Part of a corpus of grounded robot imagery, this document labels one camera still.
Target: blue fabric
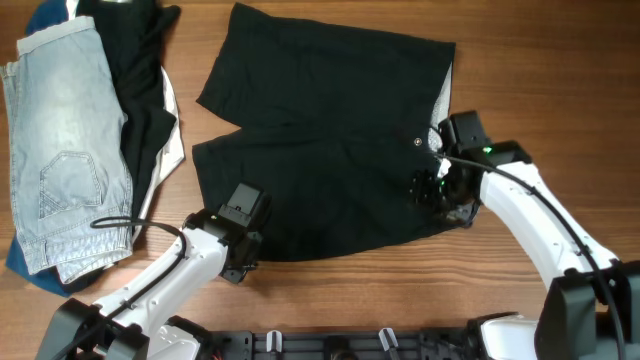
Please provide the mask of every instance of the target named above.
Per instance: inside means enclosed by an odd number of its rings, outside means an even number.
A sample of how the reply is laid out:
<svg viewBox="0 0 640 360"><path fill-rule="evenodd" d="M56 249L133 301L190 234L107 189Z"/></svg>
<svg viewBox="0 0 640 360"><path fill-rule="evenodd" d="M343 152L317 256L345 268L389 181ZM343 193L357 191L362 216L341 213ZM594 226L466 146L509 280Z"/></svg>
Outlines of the blue fabric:
<svg viewBox="0 0 640 360"><path fill-rule="evenodd" d="M36 31L46 29L49 26L61 24L67 21L69 14L67 13L66 0L48 0L42 3L36 9L29 24L27 25L26 34L31 35ZM81 291L91 285L102 273L96 270L87 274L72 284L63 285L55 268L40 271L34 275L29 275L29 270L24 259L24 253L17 238L14 236L9 248L9 254L5 265L16 274L22 276L28 282L37 287L49 291L51 293L69 297L72 293Z"/></svg>
<svg viewBox="0 0 640 360"><path fill-rule="evenodd" d="M40 4L27 24L27 35L69 20L66 0L47 0Z"/></svg>

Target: wood grain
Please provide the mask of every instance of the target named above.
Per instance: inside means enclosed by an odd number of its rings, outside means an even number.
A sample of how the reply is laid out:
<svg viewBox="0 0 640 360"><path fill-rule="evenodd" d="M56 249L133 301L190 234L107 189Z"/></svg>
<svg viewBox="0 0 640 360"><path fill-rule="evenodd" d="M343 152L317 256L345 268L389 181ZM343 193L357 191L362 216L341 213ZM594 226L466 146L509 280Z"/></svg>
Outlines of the wood grain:
<svg viewBox="0 0 640 360"><path fill-rule="evenodd" d="M0 4L0 63L14 61L37 0ZM153 219L179 225L202 207L191 146L236 128L195 103L224 41L229 0L182 7L164 64L176 91L187 160L160 187ZM452 111L477 109L492 139L517 139L550 188L622 260L640 258L640 3L626 1L273 0L270 14L458 43ZM0 105L0 169L9 169ZM0 177L0 261L13 236L9 177ZM91 302L133 278L173 239L150 230L136 252L78 294ZM537 316L545 289L500 221L325 261L263 263L240 286L213 281L179 312L213 330L417 329L479 315ZM30 359L65 299L0 269L0 358Z"/></svg>

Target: black cloth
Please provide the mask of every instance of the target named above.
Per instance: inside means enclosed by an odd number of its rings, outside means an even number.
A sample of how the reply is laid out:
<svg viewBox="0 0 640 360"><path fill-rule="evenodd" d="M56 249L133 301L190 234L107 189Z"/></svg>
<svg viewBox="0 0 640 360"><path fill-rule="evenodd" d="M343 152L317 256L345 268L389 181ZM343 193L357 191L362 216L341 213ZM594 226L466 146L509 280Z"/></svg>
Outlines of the black cloth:
<svg viewBox="0 0 640 360"><path fill-rule="evenodd" d="M137 217L156 156L176 121L164 110L160 56L163 34L180 15L180 8L160 8L155 0L80 0L76 13L93 17L118 101L127 115L120 148L133 180L131 215Z"/></svg>
<svg viewBox="0 0 640 360"><path fill-rule="evenodd" d="M197 100L242 127L193 147L205 207L272 195L260 259L347 255L451 226L411 201L455 44L276 18L236 4ZM422 138L422 146L414 145Z"/></svg>

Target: cable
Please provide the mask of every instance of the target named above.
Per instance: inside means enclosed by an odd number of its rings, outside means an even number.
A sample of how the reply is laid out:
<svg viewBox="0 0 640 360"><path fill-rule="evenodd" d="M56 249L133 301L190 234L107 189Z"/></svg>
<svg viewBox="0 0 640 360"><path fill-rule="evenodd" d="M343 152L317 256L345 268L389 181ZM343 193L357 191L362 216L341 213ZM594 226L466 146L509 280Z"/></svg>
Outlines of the cable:
<svg viewBox="0 0 640 360"><path fill-rule="evenodd" d="M460 158L456 158L456 157L452 157L452 156L448 156L448 155L443 155L443 154L438 154L438 153L433 153L433 155L435 157L437 157L437 158L440 158L440 159L447 159L447 160L449 160L451 162L456 162L456 163L459 163L459 164L462 164L462 165L467 165L467 166L473 166L473 167L485 170L487 172L495 172L498 175L504 176L505 178L507 178L507 179L515 182L516 184L522 186L525 190L527 190L532 195L537 197L538 200L540 200L540 202L542 202L553 213L553 215L558 219L558 221L560 221L560 224L562 224L562 226L567 230L567 232L569 233L571 238L573 238L573 240L575 241L576 245L578 245L578 249L580 249L580 252L584 255L584 257L587 259L587 262L589 263L589 265L593 269L593 274L594 274L594 276L596 278L596 282L600 286L600 288L602 290L602 293L604 295L605 301L609 305L609 314L611 315L611 321L613 321L613 325L614 325L614 329L615 329L615 333L616 333L616 345L617 345L617 348L618 348L618 359L619 360L625 360L627 358L627 355L626 355L626 349L625 349L624 335L623 335L623 332L622 332L622 322L620 321L620 314L618 313L618 307L616 306L616 303L613 300L613 294L611 293L611 289L609 289L609 286L607 285L607 282L605 281L604 276L602 275L602 271L598 267L598 264L596 263L596 261L591 256L591 253L589 252L589 249L582 242L582 240L580 240L580 237L578 236L578 234L576 234L576 232L573 230L571 225L569 225L567 220L565 220L564 216L562 216L562 214L560 214L558 209L556 209L555 206L553 206L553 204L551 204L549 202L549 200L547 200L542 194L540 194L538 189L536 189L535 187L527 184L526 182L524 182L522 179L518 178L517 176L512 175L512 174L510 174L510 173L508 173L508 172L506 172L504 170L500 170L500 169L498 169L496 167L489 166L489 165L484 165L484 164L481 164L481 163L478 163L478 162L475 162L475 161L469 161L469 160L460 159Z"/></svg>
<svg viewBox="0 0 640 360"><path fill-rule="evenodd" d="M105 221L118 221L118 220L120 220L122 222L109 223L109 224L100 224L100 223L105 222ZM79 337L75 338L72 342L70 342L62 350L58 351L58 353L56 353L56 355L54 355L51 358L51 360L60 360L60 359L62 359L70 351L76 349L78 347L78 345L80 345L83 341L87 340L91 335L95 334L98 330L102 329L107 323L109 323L109 321L113 320L113 318L115 318L116 316L121 314L126 309L131 309L131 305L133 303L135 303L136 300L138 300L147 291L151 290L154 286L156 286L160 281L162 281L162 279L167 277L167 275L169 275L171 273L171 271L173 271L173 269L175 269L176 266L178 266L180 261L182 261L182 259L184 259L186 257L186 253L187 253L187 238L184 236L182 231L180 231L179 229L177 229L177 228L175 228L175 227L173 227L171 225L162 224L162 223L156 223L156 222L142 220L142 219L130 218L130 217L127 217L127 216L109 216L109 217L104 217L104 218L97 219L97 220L91 222L91 224L89 226L91 228L93 228L93 229L106 229L106 228L114 228L114 227L133 227L133 226L155 226L155 227L158 227L158 228L160 228L162 230L165 230L166 232L168 232L170 234L173 234L173 235L179 237L180 241L182 242L182 248L180 249L180 253L178 253L178 256L176 257L176 259L171 263L171 265L169 265L169 267L167 267L162 272L162 274L158 275L155 279L153 279L153 281L151 281L144 288L142 288L140 291L135 293L131 298L129 298L128 300L125 300L122 303L122 305L120 305L118 308L116 308L114 311L112 311L109 315L105 316L101 321L97 322L95 325L93 325L92 327L87 329L82 335L80 335Z"/></svg>

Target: white cloth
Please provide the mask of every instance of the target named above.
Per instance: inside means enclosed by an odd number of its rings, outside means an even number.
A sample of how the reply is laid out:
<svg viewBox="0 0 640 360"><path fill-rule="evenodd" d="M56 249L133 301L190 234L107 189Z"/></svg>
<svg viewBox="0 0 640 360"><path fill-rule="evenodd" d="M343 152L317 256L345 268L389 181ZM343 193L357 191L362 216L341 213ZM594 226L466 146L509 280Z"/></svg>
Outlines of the white cloth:
<svg viewBox="0 0 640 360"><path fill-rule="evenodd" d="M79 0L67 0L67 11L69 12L69 20L72 20L76 17L76 8L78 7ZM180 136L180 116L178 114L178 103L176 102L176 96L173 92L173 86L171 85L171 81L169 81L169 76L164 68L160 68L162 71L162 88L164 90L164 109L173 114L176 118L176 122L173 125L173 130L171 130L171 136L169 137L169 141L164 145L164 147L158 152L156 156L156 166L153 168L153 173L151 175L151 183L149 184L149 189L147 190L147 194L144 197L142 202L142 207L140 208L140 214L138 217L140 219L145 219L149 213L149 207L151 206L151 200L153 200L153 194L155 193L156 188L160 183L164 181L164 179L171 174L171 172L180 165L182 160L184 160L184 147L182 145L182 138ZM133 243L140 235L141 227L136 227L133 237L131 238L131 242Z"/></svg>

